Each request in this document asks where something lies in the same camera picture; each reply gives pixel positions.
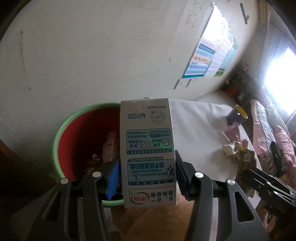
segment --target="white box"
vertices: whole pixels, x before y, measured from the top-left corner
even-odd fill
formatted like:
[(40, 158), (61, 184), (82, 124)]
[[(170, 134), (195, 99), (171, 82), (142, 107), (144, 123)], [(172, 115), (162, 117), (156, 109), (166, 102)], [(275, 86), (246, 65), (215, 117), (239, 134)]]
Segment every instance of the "white box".
[(177, 204), (168, 99), (121, 102), (120, 161), (125, 208)]

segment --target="wall poster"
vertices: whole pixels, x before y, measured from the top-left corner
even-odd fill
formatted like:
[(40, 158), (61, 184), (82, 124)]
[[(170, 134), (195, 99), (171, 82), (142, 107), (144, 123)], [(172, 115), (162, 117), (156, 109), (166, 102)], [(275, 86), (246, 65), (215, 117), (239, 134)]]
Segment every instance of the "wall poster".
[(237, 50), (226, 19), (214, 6), (182, 78), (221, 76)]

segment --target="bright window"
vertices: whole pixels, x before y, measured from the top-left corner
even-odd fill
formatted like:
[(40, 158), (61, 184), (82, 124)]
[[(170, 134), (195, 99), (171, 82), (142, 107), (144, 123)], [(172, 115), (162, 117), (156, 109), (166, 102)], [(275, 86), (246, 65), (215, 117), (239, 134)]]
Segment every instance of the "bright window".
[(296, 55), (287, 48), (284, 55), (272, 62), (264, 85), (278, 105), (290, 115), (296, 110)]

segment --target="white cloth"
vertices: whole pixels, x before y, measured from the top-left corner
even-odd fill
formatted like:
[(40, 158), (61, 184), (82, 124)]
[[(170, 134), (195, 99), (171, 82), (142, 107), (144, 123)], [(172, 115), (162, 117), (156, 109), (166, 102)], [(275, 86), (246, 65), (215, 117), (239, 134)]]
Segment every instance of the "white cloth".
[[(229, 141), (222, 131), (227, 129), (226, 116), (232, 108), (228, 105), (208, 104), (170, 99), (175, 150), (183, 161), (193, 164), (196, 171), (214, 180), (225, 182), (235, 178), (239, 161), (226, 157), (222, 146)], [(239, 127), (241, 138), (247, 139), (248, 148), (254, 150), (244, 128)], [(258, 157), (257, 168), (261, 169)], [(249, 198), (256, 207), (260, 197)]]

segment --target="cardboard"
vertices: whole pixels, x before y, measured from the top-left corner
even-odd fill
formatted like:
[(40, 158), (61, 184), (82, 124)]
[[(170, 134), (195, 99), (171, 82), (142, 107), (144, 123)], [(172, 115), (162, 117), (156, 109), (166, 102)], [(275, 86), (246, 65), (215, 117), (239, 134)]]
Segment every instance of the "cardboard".
[(176, 205), (176, 161), (168, 99), (121, 101), (125, 208)]

